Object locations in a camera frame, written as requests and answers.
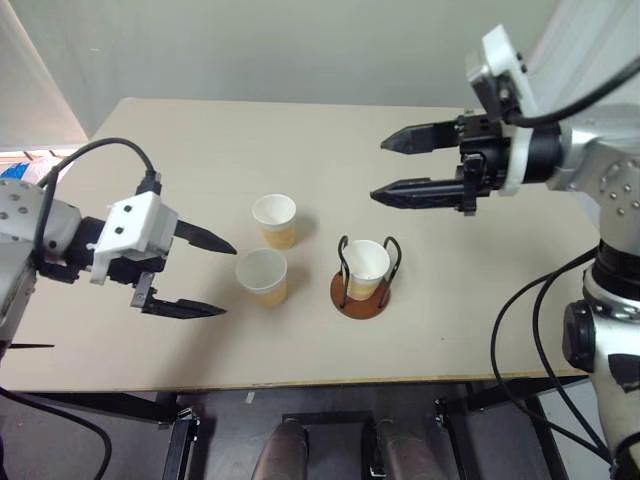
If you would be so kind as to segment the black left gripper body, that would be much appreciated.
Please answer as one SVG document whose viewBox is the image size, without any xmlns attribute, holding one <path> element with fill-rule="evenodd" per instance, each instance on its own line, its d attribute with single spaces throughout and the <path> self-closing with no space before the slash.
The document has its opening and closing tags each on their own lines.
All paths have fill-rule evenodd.
<svg viewBox="0 0 640 480">
<path fill-rule="evenodd" d="M 107 276 L 111 281 L 136 287 L 143 274 L 162 272 L 166 260 L 166 256 L 155 256 L 138 261 L 120 257 L 110 262 Z"/>
</svg>

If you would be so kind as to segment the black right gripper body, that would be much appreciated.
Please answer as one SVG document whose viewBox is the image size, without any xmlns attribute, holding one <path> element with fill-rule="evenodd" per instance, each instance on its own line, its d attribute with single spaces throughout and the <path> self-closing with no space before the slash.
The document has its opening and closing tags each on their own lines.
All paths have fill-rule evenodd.
<svg viewBox="0 0 640 480">
<path fill-rule="evenodd" d="M 499 190 L 506 179 L 511 137 L 487 115 L 460 115 L 455 121 L 460 153 L 455 179 L 477 194 Z"/>
</svg>

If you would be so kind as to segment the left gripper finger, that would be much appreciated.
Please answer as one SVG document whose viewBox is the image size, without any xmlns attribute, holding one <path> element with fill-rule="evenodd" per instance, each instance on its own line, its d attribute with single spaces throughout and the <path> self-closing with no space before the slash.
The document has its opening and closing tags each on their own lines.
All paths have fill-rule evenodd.
<svg viewBox="0 0 640 480">
<path fill-rule="evenodd" d="M 144 314 L 174 319 L 196 319 L 223 315 L 226 309 L 193 300 L 179 299 L 174 302 L 157 299 L 153 287 L 155 274 L 143 273 L 136 286 L 131 306 Z"/>
<path fill-rule="evenodd" d="M 226 240 L 207 229 L 183 220 L 177 221 L 174 235 L 186 240 L 191 246 L 202 250 L 229 255 L 237 254 L 235 247 Z"/>
</svg>

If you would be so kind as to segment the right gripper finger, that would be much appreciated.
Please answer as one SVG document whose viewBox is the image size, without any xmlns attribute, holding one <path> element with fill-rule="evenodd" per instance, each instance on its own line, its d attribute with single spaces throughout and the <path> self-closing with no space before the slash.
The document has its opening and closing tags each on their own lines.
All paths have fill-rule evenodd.
<svg viewBox="0 0 640 480">
<path fill-rule="evenodd" d="M 458 145 L 455 121 L 412 125 L 393 133 L 380 144 L 383 150 L 416 155 Z"/>
<path fill-rule="evenodd" d="M 414 178 L 394 181 L 370 192 L 372 200 L 398 209 L 451 208 L 466 216 L 477 210 L 483 186 L 484 159 L 472 154 L 463 157 L 456 176 L 447 180 Z"/>
</svg>

